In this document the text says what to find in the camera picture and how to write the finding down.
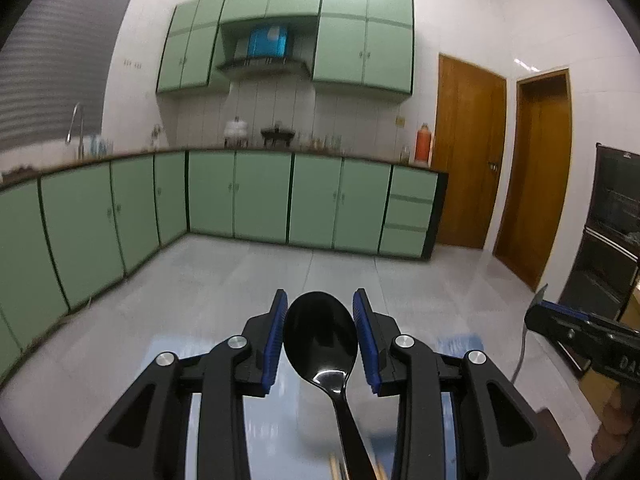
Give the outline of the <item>person's right hand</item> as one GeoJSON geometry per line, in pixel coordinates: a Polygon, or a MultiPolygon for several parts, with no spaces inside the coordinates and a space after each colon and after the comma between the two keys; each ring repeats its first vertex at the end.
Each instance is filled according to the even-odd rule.
{"type": "Polygon", "coordinates": [[[636,421],[639,390],[618,385],[605,402],[600,427],[592,439],[591,452],[597,465],[622,452],[636,421]]]}

